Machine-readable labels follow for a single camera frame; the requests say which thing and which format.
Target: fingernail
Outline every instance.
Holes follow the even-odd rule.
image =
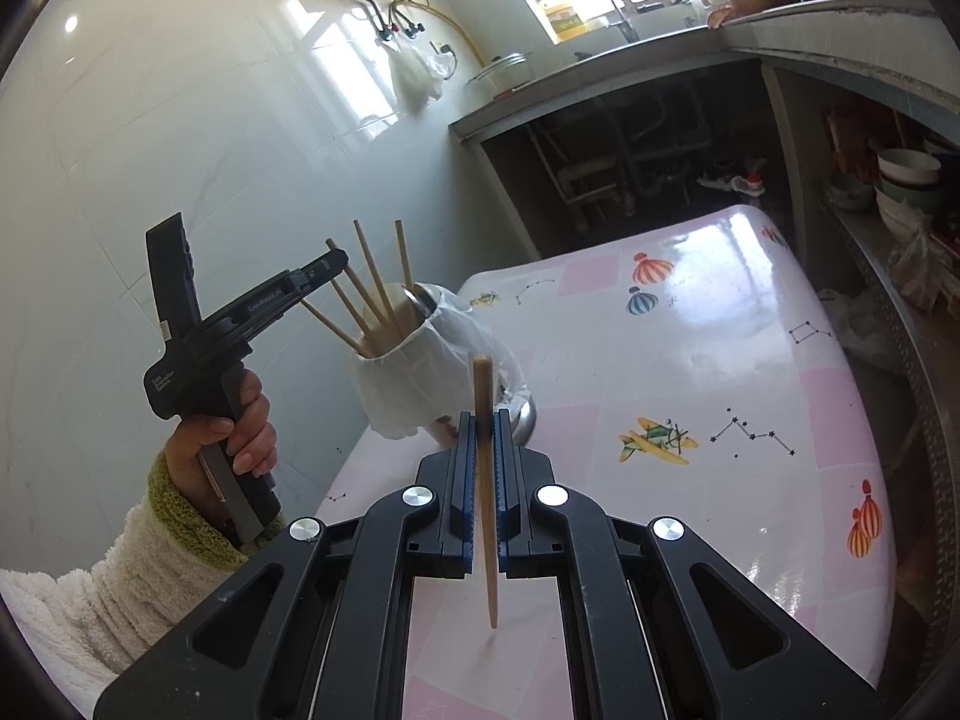
[[[251,457],[250,452],[241,452],[237,455],[237,459],[233,461],[233,472],[246,473],[250,470],[251,464],[253,464],[253,457]]]

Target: hanging plastic bag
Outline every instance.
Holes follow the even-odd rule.
[[[436,55],[424,41],[425,47],[402,32],[394,34],[383,47],[390,56],[394,81],[412,103],[426,104],[429,98],[443,96],[443,81],[449,78],[448,59]]]
[[[470,358],[488,354],[498,370],[498,409],[516,420],[530,399],[517,358],[457,295],[424,284],[437,303],[431,316],[397,348],[368,360],[352,356],[360,401],[370,426],[386,439],[402,439],[464,410],[473,410]]]
[[[848,298],[835,290],[820,290],[817,297],[840,346],[858,360],[904,375],[904,362],[870,293]]]
[[[940,262],[930,251],[928,225],[920,224],[902,250],[887,263],[899,293],[921,311],[930,312],[940,292]]]

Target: sleeve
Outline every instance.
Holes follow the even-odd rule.
[[[277,517],[253,551],[282,527]],[[97,565],[59,579],[0,571],[0,592],[37,659],[89,716],[103,688],[243,565],[246,552],[179,494],[161,453],[147,494]]]

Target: silver screw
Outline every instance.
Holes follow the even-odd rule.
[[[536,499],[544,506],[563,506],[568,498],[569,493],[560,485],[544,485],[536,491]]]
[[[320,523],[312,517],[301,517],[290,525],[290,536],[297,541],[313,541],[320,536]]]
[[[683,536],[683,522],[673,517],[661,517],[654,523],[654,533],[664,541],[676,541]]]
[[[426,506],[433,500],[433,491],[430,488],[421,488],[420,485],[403,490],[403,503],[407,506]]]

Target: hand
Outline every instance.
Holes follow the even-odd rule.
[[[214,527],[226,522],[229,513],[200,464],[200,447],[227,439],[227,454],[233,456],[233,471],[238,474],[250,471],[259,477],[277,465],[277,430],[267,422],[270,401],[251,370],[240,383],[240,403],[244,412],[236,424],[219,416],[182,420],[164,450],[174,487]]]

